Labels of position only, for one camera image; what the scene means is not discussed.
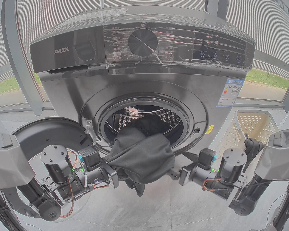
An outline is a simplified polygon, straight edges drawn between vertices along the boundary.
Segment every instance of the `qr code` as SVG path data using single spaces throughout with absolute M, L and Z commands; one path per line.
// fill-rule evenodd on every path
M 231 94 L 237 94 L 239 92 L 240 88 L 241 88 L 240 86 L 234 86 L 232 91 L 231 91 Z

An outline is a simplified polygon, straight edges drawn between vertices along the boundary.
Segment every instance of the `rotary knob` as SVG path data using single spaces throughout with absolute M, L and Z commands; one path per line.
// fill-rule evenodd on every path
M 158 39 L 151 30 L 140 28 L 129 36 L 128 47 L 135 55 L 148 56 L 158 47 Z

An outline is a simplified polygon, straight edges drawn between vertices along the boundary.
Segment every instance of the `road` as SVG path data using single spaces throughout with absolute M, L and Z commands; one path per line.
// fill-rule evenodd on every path
M 40 91 L 44 94 L 43 86 L 40 86 Z M 0 94 L 0 107 L 11 105 L 11 104 L 19 104 L 19 103 L 27 103 L 23 93 L 21 90 L 11 91 Z
M 238 97 L 282 101 L 286 90 L 246 80 Z
M 286 90 L 269 87 L 261 83 L 245 81 L 239 97 L 279 100 L 283 99 Z M 0 107 L 11 104 L 26 103 L 25 97 L 20 90 L 0 94 Z

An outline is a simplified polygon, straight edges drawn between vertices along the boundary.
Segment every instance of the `energy label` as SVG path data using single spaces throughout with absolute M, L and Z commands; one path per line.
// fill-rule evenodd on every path
M 217 107 L 231 107 L 233 106 L 242 86 L 243 79 L 227 79 L 223 93 L 217 104 Z

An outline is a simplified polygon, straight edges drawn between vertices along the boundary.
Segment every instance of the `tile floor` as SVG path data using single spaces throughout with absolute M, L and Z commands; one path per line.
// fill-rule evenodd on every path
M 280 129 L 289 128 L 284 110 L 268 109 Z M 56 116 L 54 111 L 44 111 L 41 117 Z M 0 113 L 0 132 L 13 132 L 19 126 L 37 119 L 33 112 Z M 232 113 L 227 119 L 233 119 Z M 188 165 L 184 156 L 176 161 Z M 75 212 L 68 220 L 46 222 L 17 214 L 25 223 L 35 225 L 42 231 L 249 231 L 266 226 L 269 207 L 284 194 L 287 182 L 274 182 L 258 201 L 256 209 L 246 217 L 238 216 L 228 208 L 231 195 L 225 201 L 201 187 L 189 183 L 181 187 L 168 176 L 147 184 L 142 197 L 120 182 L 120 187 L 96 190 L 75 204 Z M 279 206 L 278 199 L 269 212 Z M 37 229 L 28 226 L 30 231 Z

